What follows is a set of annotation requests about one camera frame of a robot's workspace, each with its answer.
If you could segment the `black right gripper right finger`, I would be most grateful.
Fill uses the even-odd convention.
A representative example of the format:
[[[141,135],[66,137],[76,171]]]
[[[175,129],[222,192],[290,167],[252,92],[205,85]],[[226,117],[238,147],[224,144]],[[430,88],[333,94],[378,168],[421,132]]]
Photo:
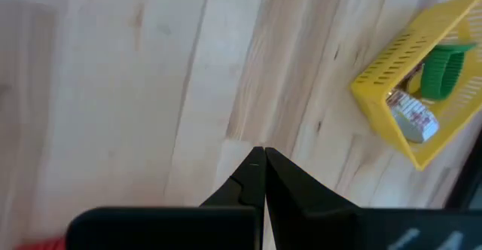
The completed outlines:
[[[363,208],[267,148],[277,250],[482,250],[482,211]]]

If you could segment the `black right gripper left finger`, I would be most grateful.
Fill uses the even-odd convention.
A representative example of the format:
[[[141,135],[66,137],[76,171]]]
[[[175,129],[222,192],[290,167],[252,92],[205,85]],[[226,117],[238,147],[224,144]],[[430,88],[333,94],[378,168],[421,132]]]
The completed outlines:
[[[195,207],[99,207],[77,216],[66,250],[261,250],[266,154],[253,148]]]

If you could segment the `white floral band wristwatch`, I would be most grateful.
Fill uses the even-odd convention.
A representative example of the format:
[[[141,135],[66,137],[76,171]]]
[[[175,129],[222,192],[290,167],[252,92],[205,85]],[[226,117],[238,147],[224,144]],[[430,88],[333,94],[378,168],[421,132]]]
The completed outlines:
[[[403,90],[393,90],[386,102],[408,141],[423,143],[439,131],[440,125],[433,113]]]

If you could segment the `green wristwatch white dial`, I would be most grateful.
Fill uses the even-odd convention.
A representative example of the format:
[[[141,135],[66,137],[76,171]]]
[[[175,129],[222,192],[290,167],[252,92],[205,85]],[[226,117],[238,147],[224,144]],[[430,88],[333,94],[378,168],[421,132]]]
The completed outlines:
[[[419,89],[421,97],[434,101],[445,100],[462,74],[466,53],[476,46],[476,43],[437,44],[423,60]]]

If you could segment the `yellow plastic basket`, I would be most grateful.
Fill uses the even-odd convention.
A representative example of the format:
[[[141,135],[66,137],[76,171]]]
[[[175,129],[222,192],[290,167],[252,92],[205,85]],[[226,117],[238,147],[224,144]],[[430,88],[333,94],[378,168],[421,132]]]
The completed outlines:
[[[389,93],[438,43],[475,43],[450,96],[426,104],[441,128],[427,142],[409,142],[386,104]],[[453,137],[482,110],[482,0],[449,0],[422,11],[352,82],[352,93],[371,127],[425,169]]]

